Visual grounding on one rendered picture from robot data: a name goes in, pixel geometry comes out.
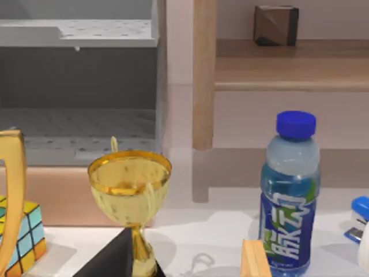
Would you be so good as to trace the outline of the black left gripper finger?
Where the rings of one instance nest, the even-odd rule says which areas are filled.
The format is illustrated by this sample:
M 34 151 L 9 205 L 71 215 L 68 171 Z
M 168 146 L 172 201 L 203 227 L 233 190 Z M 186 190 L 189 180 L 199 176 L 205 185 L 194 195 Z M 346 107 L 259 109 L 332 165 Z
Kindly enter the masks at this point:
M 132 277 L 131 230 L 124 229 L 73 277 Z

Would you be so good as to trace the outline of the gold trophy cup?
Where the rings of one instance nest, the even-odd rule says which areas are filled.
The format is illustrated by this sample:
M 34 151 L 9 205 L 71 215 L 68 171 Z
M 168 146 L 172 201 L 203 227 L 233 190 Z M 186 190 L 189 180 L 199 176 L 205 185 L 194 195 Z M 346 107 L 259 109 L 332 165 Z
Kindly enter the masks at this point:
M 131 232 L 132 277 L 154 277 L 157 264 L 144 227 L 162 207 L 172 164 L 163 155 L 143 150 L 118 150 L 111 137 L 111 153 L 88 166 L 92 194 L 109 219 Z

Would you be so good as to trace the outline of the colourful puzzle cube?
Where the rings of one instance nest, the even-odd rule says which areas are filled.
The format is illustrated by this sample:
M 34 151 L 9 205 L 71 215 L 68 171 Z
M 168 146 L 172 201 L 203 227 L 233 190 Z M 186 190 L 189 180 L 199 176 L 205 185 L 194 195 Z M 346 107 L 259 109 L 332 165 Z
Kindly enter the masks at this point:
M 25 201 L 17 243 L 4 277 L 21 277 L 46 253 L 46 250 L 40 205 Z

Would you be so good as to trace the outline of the large gold trophy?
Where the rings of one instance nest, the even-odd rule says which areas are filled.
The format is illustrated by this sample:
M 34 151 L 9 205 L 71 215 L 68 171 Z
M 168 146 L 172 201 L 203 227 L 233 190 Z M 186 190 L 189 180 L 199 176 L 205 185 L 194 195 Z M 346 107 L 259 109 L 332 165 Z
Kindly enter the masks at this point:
M 0 160 L 5 164 L 6 214 L 0 245 L 0 268 L 5 270 L 11 259 L 23 215 L 26 187 L 24 139 L 18 129 L 0 131 Z

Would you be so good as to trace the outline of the pale wooden block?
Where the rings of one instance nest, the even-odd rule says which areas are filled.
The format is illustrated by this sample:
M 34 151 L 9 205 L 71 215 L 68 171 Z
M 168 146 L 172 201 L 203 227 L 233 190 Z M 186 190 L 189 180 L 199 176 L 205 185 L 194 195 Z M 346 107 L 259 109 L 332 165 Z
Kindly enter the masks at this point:
M 262 241 L 243 240 L 240 277 L 272 277 Z

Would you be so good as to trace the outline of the blue bottle with blue cap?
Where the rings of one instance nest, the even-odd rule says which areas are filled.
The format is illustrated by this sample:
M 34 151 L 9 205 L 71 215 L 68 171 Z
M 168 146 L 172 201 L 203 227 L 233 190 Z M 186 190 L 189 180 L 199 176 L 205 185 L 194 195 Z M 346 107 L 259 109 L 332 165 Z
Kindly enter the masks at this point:
M 261 169 L 259 239 L 272 277 L 301 277 L 310 265 L 320 189 L 317 119 L 305 111 L 277 114 Z

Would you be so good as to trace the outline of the wooden open shelf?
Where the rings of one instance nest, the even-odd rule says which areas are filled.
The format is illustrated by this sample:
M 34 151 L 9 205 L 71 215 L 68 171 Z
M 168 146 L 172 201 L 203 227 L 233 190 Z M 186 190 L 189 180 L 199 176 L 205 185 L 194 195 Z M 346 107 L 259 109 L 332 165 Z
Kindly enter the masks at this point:
M 297 50 L 261 50 L 218 40 L 217 0 L 194 0 L 193 147 L 213 147 L 214 94 L 225 92 L 367 92 L 369 42 L 313 40 Z

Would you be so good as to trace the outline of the blue stapler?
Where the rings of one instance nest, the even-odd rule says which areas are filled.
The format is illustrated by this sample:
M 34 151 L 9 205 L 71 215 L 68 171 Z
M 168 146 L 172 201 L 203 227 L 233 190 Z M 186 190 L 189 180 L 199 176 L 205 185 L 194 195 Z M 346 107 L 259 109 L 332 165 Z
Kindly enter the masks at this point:
M 344 236 L 349 240 L 360 244 L 365 227 L 369 222 L 369 197 L 360 196 L 351 202 L 352 227 L 349 228 Z

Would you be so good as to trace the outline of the dark brown wooden cube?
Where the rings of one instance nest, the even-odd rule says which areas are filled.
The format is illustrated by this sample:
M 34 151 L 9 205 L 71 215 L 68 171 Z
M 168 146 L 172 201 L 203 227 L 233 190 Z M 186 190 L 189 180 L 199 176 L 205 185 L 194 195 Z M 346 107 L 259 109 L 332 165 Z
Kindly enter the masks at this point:
M 254 8 L 253 41 L 258 46 L 295 47 L 299 8 L 259 5 Z

